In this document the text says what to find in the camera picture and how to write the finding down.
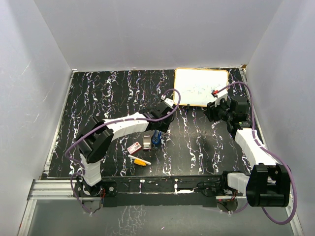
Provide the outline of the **staple tray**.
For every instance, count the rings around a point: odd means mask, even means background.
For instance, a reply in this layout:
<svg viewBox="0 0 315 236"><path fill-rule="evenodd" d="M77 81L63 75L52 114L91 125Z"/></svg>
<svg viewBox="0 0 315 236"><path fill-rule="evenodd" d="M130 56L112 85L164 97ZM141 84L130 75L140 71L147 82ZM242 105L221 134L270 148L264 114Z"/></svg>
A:
<svg viewBox="0 0 315 236"><path fill-rule="evenodd" d="M143 146L142 149L145 151L149 151L152 148L152 138L151 135L144 135L143 136Z"/></svg>

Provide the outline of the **red white staple box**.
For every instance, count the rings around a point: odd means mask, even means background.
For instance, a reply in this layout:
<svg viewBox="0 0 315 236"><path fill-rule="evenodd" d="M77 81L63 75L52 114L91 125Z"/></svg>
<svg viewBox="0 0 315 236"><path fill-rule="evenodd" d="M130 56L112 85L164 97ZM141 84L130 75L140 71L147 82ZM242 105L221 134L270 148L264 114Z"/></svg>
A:
<svg viewBox="0 0 315 236"><path fill-rule="evenodd" d="M141 148L142 148L142 146L138 142L136 142L136 143L132 144L131 146L129 146L127 148L127 151L129 152L129 154L133 154L133 153L141 150Z"/></svg>

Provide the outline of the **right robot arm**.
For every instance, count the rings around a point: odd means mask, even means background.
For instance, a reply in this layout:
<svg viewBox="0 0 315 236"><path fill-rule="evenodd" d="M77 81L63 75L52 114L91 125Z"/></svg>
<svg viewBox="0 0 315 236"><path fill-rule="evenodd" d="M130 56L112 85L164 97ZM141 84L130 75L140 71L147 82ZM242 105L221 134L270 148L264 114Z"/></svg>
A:
<svg viewBox="0 0 315 236"><path fill-rule="evenodd" d="M228 172L227 178L219 183L220 191L231 195L238 190L246 195L252 207L286 207L291 184L288 170L263 150L264 145L249 118L249 106L249 100L243 96L233 96L230 102L225 97L216 97L204 112L209 121L226 122L227 131L252 168L249 176Z"/></svg>

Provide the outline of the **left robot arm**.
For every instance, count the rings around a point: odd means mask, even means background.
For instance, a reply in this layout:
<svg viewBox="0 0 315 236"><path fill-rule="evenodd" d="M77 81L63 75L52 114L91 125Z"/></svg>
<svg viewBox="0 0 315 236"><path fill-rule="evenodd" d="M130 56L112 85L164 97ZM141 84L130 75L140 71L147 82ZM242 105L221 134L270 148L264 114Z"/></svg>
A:
<svg viewBox="0 0 315 236"><path fill-rule="evenodd" d="M101 192L100 162L113 140L151 130L166 132L172 122L174 109L173 100L167 98L157 106L131 116L102 121L93 118L77 139L84 168L82 190L91 196Z"/></svg>

